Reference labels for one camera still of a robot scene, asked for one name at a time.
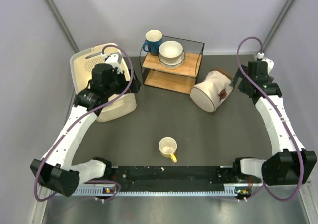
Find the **cream round laundry bag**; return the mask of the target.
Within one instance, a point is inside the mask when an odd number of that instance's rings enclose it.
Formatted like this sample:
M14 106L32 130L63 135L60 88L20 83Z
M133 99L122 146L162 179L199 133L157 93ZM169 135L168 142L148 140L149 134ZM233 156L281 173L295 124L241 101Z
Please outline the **cream round laundry bag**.
M190 90L190 98L202 110L212 113L232 92L232 77L222 69L210 70L205 79Z

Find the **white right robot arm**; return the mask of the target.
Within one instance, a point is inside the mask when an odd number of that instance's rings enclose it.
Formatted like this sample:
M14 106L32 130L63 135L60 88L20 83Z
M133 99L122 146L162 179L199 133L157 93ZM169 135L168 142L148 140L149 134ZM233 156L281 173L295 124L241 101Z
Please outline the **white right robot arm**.
M230 85L234 87L239 78L240 92L252 99L260 113L270 137L273 156L268 160L236 158L232 177L244 182L249 176L262 179L268 186L296 185L306 183L317 156L307 151L297 138L284 109L282 92L268 74L271 60L250 61L238 69Z

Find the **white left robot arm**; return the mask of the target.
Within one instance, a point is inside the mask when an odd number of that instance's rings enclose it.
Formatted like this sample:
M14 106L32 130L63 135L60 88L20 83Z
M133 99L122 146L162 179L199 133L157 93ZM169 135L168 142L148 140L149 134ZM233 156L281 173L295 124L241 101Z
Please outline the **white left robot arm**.
M53 194L72 195L80 184L99 179L111 180L113 171L102 158L72 165L75 153L89 127L97 120L104 107L110 106L122 96L137 93L140 82L135 77L132 65L124 71L118 62L103 62L95 65L91 79L86 82L74 99L71 113L65 126L51 148L41 160L34 159L30 169L35 176L33 192L39 202L38 186Z

